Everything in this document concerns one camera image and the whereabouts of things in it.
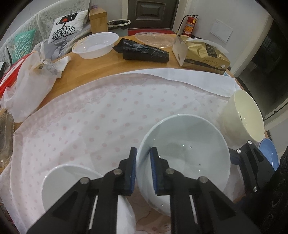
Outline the dark entrance door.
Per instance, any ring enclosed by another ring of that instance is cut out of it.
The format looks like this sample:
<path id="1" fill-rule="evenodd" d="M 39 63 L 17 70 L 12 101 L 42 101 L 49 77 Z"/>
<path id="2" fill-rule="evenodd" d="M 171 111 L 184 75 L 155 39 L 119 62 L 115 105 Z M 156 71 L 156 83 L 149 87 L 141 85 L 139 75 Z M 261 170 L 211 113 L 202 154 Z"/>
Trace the dark entrance door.
<path id="1" fill-rule="evenodd" d="M 130 28 L 172 29 L 178 4 L 178 0 L 129 0 Z"/>

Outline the white plastic bag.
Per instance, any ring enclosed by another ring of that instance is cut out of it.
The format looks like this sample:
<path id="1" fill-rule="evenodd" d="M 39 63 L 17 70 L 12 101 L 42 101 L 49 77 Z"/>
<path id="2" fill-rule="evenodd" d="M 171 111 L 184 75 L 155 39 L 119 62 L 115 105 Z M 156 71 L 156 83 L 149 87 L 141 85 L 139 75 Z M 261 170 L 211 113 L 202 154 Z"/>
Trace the white plastic bag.
<path id="1" fill-rule="evenodd" d="M 15 123 L 23 122 L 36 111 L 71 60 L 70 56 L 55 62 L 46 58 L 43 42 L 31 53 L 21 65 L 16 82 L 6 88 L 1 98 L 1 107 L 12 115 Z"/>

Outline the black folded bag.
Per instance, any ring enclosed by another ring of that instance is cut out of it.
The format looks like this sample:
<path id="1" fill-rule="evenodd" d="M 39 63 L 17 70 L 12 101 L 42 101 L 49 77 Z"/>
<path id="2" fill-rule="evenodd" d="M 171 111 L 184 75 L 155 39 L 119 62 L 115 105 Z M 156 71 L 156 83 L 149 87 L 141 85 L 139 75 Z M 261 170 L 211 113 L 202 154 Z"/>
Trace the black folded bag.
<path id="1" fill-rule="evenodd" d="M 125 60 L 150 61 L 158 63 L 169 62 L 169 52 L 162 49 L 143 45 L 133 40 L 122 38 L 113 49 L 123 55 Z"/>

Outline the tree print pillow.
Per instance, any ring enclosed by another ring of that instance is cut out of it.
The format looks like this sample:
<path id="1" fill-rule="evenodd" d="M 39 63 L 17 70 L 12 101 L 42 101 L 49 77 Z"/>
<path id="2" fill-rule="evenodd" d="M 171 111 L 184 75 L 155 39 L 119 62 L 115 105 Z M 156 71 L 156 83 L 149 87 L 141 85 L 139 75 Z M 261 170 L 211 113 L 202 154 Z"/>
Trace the tree print pillow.
<path id="1" fill-rule="evenodd" d="M 61 38 L 81 31 L 87 14 L 88 10 L 57 18 L 54 21 L 54 25 L 48 38 L 48 43 L 52 43 Z"/>

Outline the grey trash bin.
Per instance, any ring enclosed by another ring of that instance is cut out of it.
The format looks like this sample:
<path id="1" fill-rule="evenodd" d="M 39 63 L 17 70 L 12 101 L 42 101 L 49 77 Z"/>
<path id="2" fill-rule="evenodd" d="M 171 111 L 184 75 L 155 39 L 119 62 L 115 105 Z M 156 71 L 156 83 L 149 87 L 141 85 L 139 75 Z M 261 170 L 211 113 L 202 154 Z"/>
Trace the grey trash bin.
<path id="1" fill-rule="evenodd" d="M 130 27 L 131 21 L 128 19 L 116 19 L 109 21 L 108 31 L 118 34 L 119 37 L 124 37 L 128 35 L 128 29 Z"/>

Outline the white plastic container bowl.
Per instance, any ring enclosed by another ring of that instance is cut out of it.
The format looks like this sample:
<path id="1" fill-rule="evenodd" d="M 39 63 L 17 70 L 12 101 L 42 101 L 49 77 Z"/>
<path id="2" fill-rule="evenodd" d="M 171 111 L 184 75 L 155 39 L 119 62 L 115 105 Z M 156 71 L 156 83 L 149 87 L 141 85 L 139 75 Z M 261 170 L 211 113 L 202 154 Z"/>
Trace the white plastic container bowl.
<path id="1" fill-rule="evenodd" d="M 96 59 L 108 54 L 118 39 L 118 34 L 113 32 L 91 34 L 76 42 L 72 52 L 83 59 Z"/>

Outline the clear plastic lid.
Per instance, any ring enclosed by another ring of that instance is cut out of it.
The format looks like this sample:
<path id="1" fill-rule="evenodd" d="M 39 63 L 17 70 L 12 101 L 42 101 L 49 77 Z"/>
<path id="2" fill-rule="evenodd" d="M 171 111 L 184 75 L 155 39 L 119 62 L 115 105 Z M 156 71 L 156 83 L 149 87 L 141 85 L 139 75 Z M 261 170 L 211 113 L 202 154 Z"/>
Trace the clear plastic lid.
<path id="1" fill-rule="evenodd" d="M 175 42 L 175 39 L 168 34 L 157 32 L 140 32 L 136 33 L 134 37 L 145 45 L 158 48 L 171 47 Z"/>

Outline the gold paper bag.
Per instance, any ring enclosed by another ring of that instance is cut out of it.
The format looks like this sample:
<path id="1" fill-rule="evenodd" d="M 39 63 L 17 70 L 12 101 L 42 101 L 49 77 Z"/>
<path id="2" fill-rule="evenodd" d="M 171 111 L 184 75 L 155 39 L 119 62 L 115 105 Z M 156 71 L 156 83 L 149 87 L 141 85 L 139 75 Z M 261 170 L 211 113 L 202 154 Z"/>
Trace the gold paper bag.
<path id="1" fill-rule="evenodd" d="M 182 68 L 222 75 L 230 66 L 228 51 L 206 39 L 177 35 L 172 51 Z"/>

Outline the teal pillow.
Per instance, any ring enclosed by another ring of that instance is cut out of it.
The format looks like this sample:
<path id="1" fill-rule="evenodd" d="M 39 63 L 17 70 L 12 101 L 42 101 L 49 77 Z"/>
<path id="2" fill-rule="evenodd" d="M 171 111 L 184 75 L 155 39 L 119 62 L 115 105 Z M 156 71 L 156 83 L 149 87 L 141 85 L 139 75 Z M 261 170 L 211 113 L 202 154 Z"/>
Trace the teal pillow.
<path id="1" fill-rule="evenodd" d="M 29 54 L 32 50 L 32 45 L 34 41 L 36 30 L 30 30 L 26 32 L 19 33 L 15 37 L 15 46 L 13 51 L 12 62 L 16 63 L 25 55 Z"/>

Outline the white wall panel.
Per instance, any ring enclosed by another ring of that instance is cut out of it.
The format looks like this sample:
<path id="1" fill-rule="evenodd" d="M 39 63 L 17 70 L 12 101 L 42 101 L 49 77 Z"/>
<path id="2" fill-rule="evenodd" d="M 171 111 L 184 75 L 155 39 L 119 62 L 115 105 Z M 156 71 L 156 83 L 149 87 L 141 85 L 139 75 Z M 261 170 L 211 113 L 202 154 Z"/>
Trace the white wall panel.
<path id="1" fill-rule="evenodd" d="M 222 42 L 227 43 L 233 29 L 225 23 L 216 19 L 211 27 L 210 33 L 220 39 Z"/>

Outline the blue plate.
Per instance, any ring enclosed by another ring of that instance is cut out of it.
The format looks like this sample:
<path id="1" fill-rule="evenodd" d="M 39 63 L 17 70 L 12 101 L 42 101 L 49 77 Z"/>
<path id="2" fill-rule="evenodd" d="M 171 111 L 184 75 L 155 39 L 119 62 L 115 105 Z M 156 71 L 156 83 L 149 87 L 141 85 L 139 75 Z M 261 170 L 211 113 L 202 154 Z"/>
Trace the blue plate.
<path id="1" fill-rule="evenodd" d="M 279 159 L 273 142 L 269 138 L 265 138 L 260 142 L 258 148 L 276 171 L 279 167 Z"/>

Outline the red door mat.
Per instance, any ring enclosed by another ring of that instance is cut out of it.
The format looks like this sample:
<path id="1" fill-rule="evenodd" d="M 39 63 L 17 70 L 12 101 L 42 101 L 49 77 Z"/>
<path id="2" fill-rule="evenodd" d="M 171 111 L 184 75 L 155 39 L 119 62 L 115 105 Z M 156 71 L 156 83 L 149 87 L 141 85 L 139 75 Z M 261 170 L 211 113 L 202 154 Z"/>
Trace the red door mat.
<path id="1" fill-rule="evenodd" d="M 174 31 L 170 29 L 162 29 L 162 28 L 129 28 L 128 35 L 133 36 L 137 33 L 142 32 L 153 32 L 153 33 L 162 33 L 162 34 L 176 34 Z"/>

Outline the cream bowl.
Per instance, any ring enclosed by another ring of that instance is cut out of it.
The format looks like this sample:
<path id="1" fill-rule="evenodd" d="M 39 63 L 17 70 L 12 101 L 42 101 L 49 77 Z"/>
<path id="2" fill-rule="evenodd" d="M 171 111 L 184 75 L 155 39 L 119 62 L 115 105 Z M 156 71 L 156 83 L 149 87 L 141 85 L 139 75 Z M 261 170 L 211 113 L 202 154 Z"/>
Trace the cream bowl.
<path id="1" fill-rule="evenodd" d="M 228 100 L 222 114 L 226 135 L 236 145 L 247 141 L 257 144 L 265 137 L 261 111 L 254 99 L 244 90 L 237 90 Z"/>

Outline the red fire extinguisher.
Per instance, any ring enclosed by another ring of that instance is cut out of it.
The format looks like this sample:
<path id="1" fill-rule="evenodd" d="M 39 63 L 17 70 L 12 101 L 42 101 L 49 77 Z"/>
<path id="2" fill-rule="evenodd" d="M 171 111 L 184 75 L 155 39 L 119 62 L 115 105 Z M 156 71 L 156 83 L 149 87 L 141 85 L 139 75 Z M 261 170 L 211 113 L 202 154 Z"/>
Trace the red fire extinguisher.
<path id="1" fill-rule="evenodd" d="M 180 29 L 181 29 L 182 24 L 183 24 L 185 19 L 186 19 L 186 24 L 181 31 Z M 178 29 L 177 29 L 177 34 L 179 32 L 181 32 L 181 35 L 191 37 L 193 29 L 195 28 L 195 25 L 196 25 L 198 19 L 199 19 L 199 15 L 188 14 L 188 15 L 184 16 L 182 21 L 180 22 Z"/>

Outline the sofa with lace cover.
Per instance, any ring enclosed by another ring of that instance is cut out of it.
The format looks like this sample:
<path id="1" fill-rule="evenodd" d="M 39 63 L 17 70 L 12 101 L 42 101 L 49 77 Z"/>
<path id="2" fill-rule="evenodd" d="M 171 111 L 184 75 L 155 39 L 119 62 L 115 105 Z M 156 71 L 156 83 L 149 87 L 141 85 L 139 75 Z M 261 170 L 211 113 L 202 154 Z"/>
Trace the sofa with lace cover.
<path id="1" fill-rule="evenodd" d="M 8 27 L 1 39 L 1 62 L 12 64 L 15 37 L 19 33 L 36 30 L 32 46 L 49 38 L 56 18 L 89 10 L 89 0 L 32 1 Z"/>

